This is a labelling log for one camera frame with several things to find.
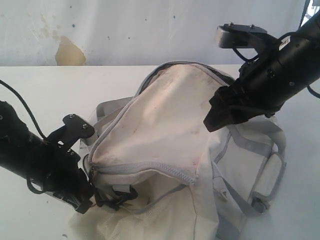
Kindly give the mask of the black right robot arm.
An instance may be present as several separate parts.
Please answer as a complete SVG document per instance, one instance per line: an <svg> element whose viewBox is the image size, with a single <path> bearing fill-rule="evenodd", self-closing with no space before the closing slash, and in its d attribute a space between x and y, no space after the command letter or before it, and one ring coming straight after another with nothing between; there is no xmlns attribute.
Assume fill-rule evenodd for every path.
<svg viewBox="0 0 320 240"><path fill-rule="evenodd" d="M217 44L238 53L254 49L256 55L244 57L239 77L220 87L210 99L204 119L214 132L257 116L271 117L294 95L320 77L320 17L314 15L302 27L273 37L254 25L226 23L216 30Z"/></svg>

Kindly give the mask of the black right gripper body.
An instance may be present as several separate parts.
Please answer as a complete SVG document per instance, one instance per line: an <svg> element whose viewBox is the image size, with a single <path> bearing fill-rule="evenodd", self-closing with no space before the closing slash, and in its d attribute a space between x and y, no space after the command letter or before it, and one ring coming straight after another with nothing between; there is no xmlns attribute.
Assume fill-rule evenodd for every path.
<svg viewBox="0 0 320 240"><path fill-rule="evenodd" d="M234 113L238 118L268 117L295 95L295 62L291 54L259 59L234 85Z"/></svg>

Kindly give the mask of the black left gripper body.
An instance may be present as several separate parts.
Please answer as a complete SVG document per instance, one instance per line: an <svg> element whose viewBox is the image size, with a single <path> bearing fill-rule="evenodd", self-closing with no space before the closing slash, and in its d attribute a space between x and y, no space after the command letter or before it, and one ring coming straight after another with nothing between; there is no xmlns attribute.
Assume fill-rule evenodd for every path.
<svg viewBox="0 0 320 240"><path fill-rule="evenodd" d="M25 148L25 179L27 188L34 194L53 197L58 178L63 173L80 169L80 157L72 150L64 151L57 145L39 139L28 142Z"/></svg>

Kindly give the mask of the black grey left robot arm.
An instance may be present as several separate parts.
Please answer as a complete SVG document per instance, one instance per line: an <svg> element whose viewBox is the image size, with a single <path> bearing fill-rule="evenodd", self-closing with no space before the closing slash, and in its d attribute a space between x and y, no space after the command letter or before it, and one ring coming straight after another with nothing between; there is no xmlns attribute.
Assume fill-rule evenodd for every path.
<svg viewBox="0 0 320 240"><path fill-rule="evenodd" d="M0 166L26 180L37 195L47 194L84 214L91 206L94 188L78 166L81 157L72 150L79 139L95 129L76 114L63 118L64 125L41 139L29 131L14 108L0 103Z"/></svg>

